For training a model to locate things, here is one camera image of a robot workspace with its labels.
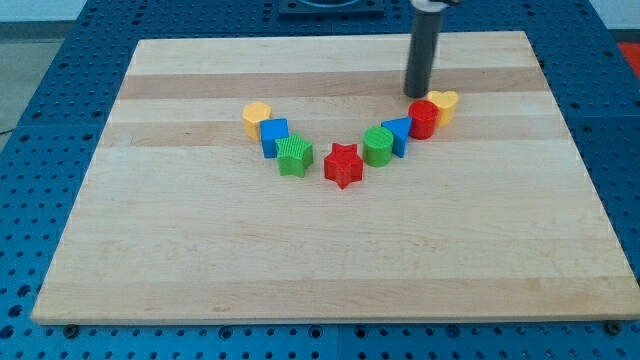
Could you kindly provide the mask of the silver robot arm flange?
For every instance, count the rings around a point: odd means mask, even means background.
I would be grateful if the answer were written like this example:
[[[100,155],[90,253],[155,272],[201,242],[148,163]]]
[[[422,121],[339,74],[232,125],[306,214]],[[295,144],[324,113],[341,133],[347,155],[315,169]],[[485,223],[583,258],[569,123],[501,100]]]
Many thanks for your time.
[[[441,12],[447,7],[457,6],[461,0],[410,0],[411,5],[422,12]]]

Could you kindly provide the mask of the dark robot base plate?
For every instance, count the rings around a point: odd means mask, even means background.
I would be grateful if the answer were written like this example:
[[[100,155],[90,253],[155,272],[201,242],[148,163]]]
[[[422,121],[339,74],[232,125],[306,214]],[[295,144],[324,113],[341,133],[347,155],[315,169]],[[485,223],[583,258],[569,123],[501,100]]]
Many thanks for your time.
[[[279,0],[278,18],[383,15],[384,0]]]

